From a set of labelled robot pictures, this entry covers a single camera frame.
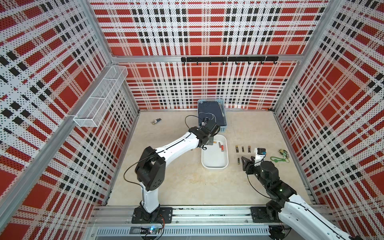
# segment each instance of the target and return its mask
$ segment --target blue plastic basket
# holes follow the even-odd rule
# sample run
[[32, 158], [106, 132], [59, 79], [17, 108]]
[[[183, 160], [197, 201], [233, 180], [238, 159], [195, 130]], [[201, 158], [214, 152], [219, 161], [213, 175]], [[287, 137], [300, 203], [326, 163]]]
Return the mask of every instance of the blue plastic basket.
[[220, 126], [220, 132], [225, 132], [225, 130], [227, 129], [227, 117], [225, 116], [225, 107], [224, 107], [224, 100], [223, 99], [200, 99], [197, 101], [197, 114], [199, 114], [199, 103], [203, 103], [203, 102], [208, 102], [208, 101], [215, 101], [215, 102], [218, 102], [220, 105], [221, 105], [221, 111], [223, 113], [223, 116], [224, 116], [224, 126]]

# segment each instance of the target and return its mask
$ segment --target wire mesh basket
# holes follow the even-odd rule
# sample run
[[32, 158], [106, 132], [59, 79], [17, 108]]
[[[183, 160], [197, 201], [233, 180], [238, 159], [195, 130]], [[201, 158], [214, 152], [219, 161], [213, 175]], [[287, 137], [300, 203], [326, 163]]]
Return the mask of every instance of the wire mesh basket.
[[98, 127], [128, 75], [125, 66], [112, 66], [80, 108], [74, 121], [80, 127]]

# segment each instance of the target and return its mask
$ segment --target plaid wall panel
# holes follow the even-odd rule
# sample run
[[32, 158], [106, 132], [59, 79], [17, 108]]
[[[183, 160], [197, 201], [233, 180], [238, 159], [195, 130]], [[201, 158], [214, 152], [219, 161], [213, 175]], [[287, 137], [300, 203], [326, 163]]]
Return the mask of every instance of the plaid wall panel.
[[272, 108], [296, 62], [122, 63], [140, 109], [197, 108], [223, 99], [226, 108]]
[[93, 207], [106, 197], [134, 116], [119, 90], [100, 127], [75, 127], [0, 239], [82, 239]]
[[90, 0], [115, 56], [301, 54], [327, 0]]
[[343, 0], [277, 112], [340, 227], [384, 236], [384, 2]]
[[106, 65], [74, 1], [0, 1], [0, 198]]

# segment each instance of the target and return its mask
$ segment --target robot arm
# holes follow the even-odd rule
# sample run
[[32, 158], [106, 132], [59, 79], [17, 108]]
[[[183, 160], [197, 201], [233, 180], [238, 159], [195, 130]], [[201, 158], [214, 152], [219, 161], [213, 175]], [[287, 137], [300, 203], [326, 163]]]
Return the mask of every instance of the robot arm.
[[[256, 153], [256, 158], [265, 149]], [[270, 219], [280, 220], [308, 240], [361, 240], [352, 238], [309, 206], [288, 184], [280, 180], [279, 171], [270, 161], [255, 162], [242, 157], [243, 170], [254, 174], [272, 200], [266, 204]]]
[[220, 131], [220, 126], [213, 120], [207, 120], [204, 126], [192, 127], [179, 139], [159, 147], [144, 149], [135, 173], [143, 187], [143, 201], [141, 206], [149, 222], [157, 218], [160, 205], [158, 198], [159, 186], [163, 183], [165, 170], [169, 164], [185, 152], [204, 145], [213, 144], [213, 136]]

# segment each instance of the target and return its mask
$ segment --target beige floor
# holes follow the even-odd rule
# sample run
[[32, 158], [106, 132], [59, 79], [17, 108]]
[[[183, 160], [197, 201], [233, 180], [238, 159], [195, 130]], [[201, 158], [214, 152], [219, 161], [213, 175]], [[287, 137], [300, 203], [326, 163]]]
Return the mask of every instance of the beige floor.
[[[144, 148], [166, 145], [185, 134], [188, 129], [184, 124], [187, 115], [197, 115], [191, 111], [175, 112], [142, 112], [140, 114], [133, 138], [122, 163], [118, 178], [113, 187], [108, 205], [138, 205], [142, 199], [141, 188], [124, 181], [125, 170], [137, 162]], [[151, 121], [161, 118], [161, 122], [152, 125]], [[197, 148], [181, 155], [167, 167], [166, 177], [159, 187], [159, 202], [161, 205], [251, 205], [265, 204], [269, 199], [261, 196], [249, 185], [247, 176], [242, 171], [237, 158], [246, 156], [248, 145], [252, 152], [255, 147], [263, 147], [270, 156], [280, 157], [279, 149], [286, 149], [286, 144], [276, 124], [272, 112], [227, 112], [228, 126], [222, 133], [228, 143], [229, 165], [221, 172], [211, 172], [201, 164], [201, 149]], [[197, 125], [197, 118], [188, 117], [187, 124]], [[293, 187], [308, 203], [304, 185], [293, 161], [278, 162], [281, 180]], [[134, 167], [126, 174], [130, 181], [137, 182]], [[253, 176], [249, 175], [252, 185], [261, 193], [265, 189]]]

